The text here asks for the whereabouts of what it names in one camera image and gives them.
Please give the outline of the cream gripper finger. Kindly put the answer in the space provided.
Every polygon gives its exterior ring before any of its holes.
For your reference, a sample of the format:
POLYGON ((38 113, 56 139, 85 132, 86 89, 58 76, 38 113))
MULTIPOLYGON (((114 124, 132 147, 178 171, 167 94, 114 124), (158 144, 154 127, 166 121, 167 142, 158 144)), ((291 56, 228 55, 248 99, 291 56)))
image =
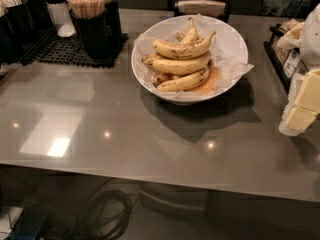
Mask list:
POLYGON ((316 113, 320 112, 320 70, 309 71, 303 78, 294 104, 316 113))
POLYGON ((286 123, 295 130, 306 130, 317 118, 317 113, 303 107, 293 107, 286 123))

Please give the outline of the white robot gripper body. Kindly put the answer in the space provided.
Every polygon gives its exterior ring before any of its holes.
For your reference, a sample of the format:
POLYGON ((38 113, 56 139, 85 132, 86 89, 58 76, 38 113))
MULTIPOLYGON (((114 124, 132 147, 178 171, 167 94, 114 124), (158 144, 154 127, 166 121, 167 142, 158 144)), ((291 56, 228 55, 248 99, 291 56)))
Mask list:
POLYGON ((283 49, 298 48, 309 66, 320 66, 320 4, 301 22, 284 34, 277 45, 283 49))

